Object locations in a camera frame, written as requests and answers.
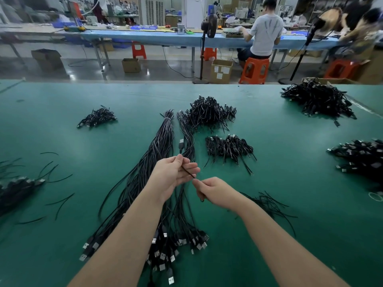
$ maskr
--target blue table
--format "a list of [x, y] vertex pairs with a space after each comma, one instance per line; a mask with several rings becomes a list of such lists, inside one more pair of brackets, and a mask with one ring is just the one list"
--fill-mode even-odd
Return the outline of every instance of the blue table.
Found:
[[[150, 31], [134, 31], [134, 30], [89, 30], [82, 33], [58, 32], [57, 34], [73, 35], [79, 34], [82, 38], [88, 41], [94, 41], [103, 38], [119, 38], [139, 43], [149, 43], [153, 45], [167, 46], [188, 46], [192, 48], [192, 71], [194, 72], [195, 48], [201, 47], [202, 33], [178, 35], [172, 32], [150, 32]], [[271, 63], [274, 61], [276, 50], [284, 50], [280, 66], [283, 64], [286, 54], [290, 49], [302, 49], [306, 41], [306, 36], [302, 35], [283, 35], [278, 45], [274, 46], [274, 53]], [[336, 46], [338, 39], [328, 38], [318, 41], [313, 39], [307, 50], [325, 50]], [[252, 42], [246, 42], [243, 38], [225, 38], [220, 33], [217, 33], [214, 38], [206, 38], [205, 47], [208, 48], [246, 48], [250, 47]]]

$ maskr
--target hand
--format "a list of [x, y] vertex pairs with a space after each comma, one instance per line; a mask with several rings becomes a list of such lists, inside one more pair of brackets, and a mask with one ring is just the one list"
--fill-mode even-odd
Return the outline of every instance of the hand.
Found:
[[218, 177], [200, 181], [193, 179], [193, 185], [201, 201], [207, 198], [212, 203], [235, 211], [235, 205], [242, 195]]
[[193, 177], [201, 171], [197, 163], [190, 163], [190, 159], [181, 154], [157, 161], [145, 188], [155, 192], [161, 203], [170, 198], [176, 186], [186, 183], [193, 178], [181, 168], [183, 166]]

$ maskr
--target white paper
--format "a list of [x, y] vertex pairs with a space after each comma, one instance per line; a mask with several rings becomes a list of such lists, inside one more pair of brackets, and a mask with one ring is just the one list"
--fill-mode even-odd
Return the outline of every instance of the white paper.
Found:
[[221, 72], [229, 74], [230, 67], [221, 67]]

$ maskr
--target right hand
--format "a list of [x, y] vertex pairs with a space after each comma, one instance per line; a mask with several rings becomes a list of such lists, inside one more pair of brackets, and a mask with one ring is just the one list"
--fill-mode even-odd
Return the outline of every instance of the right hand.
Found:
[[236, 202], [241, 197], [241, 194], [222, 179], [218, 177], [208, 178], [203, 181], [193, 179], [192, 183], [202, 202], [207, 198], [220, 207], [235, 211]]

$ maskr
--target orange stool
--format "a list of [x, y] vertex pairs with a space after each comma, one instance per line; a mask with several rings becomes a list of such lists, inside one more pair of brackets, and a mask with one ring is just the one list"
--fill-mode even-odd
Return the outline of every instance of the orange stool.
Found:
[[[242, 71], [241, 79], [239, 83], [247, 82], [250, 85], [264, 85], [268, 72], [269, 59], [255, 59], [248, 58], [245, 63], [245, 68]], [[265, 67], [265, 72], [261, 74], [263, 66]]]
[[330, 64], [323, 78], [352, 78], [359, 66], [359, 62], [337, 59]]
[[217, 48], [215, 50], [213, 50], [213, 48], [205, 48], [205, 52], [203, 53], [203, 59], [209, 60], [210, 57], [214, 57], [215, 59], [217, 59]]
[[136, 49], [135, 43], [138, 43], [138, 42], [133, 41], [133, 44], [132, 44], [133, 58], [136, 58], [136, 56], [142, 56], [144, 59], [146, 59], [146, 52], [145, 52], [144, 46], [138, 44], [139, 46], [141, 46], [141, 49]]

